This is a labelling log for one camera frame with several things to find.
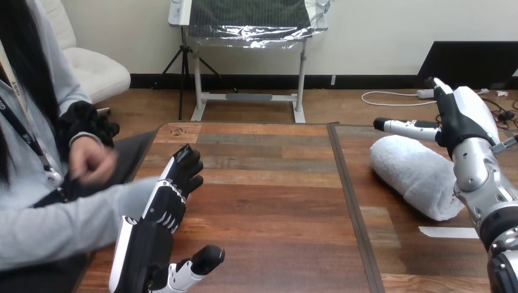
gray sweatshirt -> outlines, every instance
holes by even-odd
[[[66,112],[74,102],[90,102],[59,49],[40,4],[34,0],[27,1],[37,22],[60,113]],[[64,176],[68,166],[60,162],[51,127],[28,97],[29,92],[22,91],[30,126],[43,151],[59,162],[53,167]],[[2,81],[0,95],[30,131],[29,121],[16,96]],[[0,271],[55,261],[106,246],[117,239],[122,215],[135,219],[142,215],[157,178],[114,186],[73,203],[31,208],[54,187],[46,180],[38,156],[1,114],[0,127],[12,156],[9,164],[10,185],[0,183]]]

black baseboard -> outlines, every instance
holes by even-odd
[[[338,75],[335,84],[331,85],[331,75],[306,75],[305,89],[419,89],[417,75]],[[298,87],[299,76],[296,75],[222,75],[217,79],[211,74],[202,74],[204,90],[293,90]],[[150,89],[158,81],[157,89],[179,89],[180,74],[132,74],[132,89]],[[507,89],[518,89],[518,77],[511,78]],[[186,88],[194,90],[194,76],[191,74]]]

black hair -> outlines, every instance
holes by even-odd
[[[29,93],[43,115],[55,126],[59,106],[49,66],[43,53],[36,20],[27,1],[1,0],[0,40],[18,83]],[[5,73],[0,78],[9,85]],[[0,181],[9,183],[10,152],[0,128]]]

robotic hand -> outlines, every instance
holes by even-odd
[[[495,155],[515,145],[500,142],[493,116],[470,88],[453,91],[441,80],[435,88],[442,127],[434,122],[377,118],[377,130],[435,141],[448,150],[457,179],[453,192],[469,211],[488,255],[491,291],[518,292],[518,190],[502,173]]]
[[[151,193],[139,221],[123,216],[110,275],[112,293],[186,292],[225,259],[219,247],[206,246],[192,258],[169,265],[185,201],[203,184],[200,153],[189,145],[173,155]]]

woman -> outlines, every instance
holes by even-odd
[[[116,240],[122,215],[142,215],[156,178],[114,184],[131,179],[151,138],[115,144],[117,163],[117,130],[92,112],[37,0],[2,0],[0,40],[24,98],[4,60],[0,109],[36,136],[49,163],[0,115],[0,292],[70,292],[85,253]]]

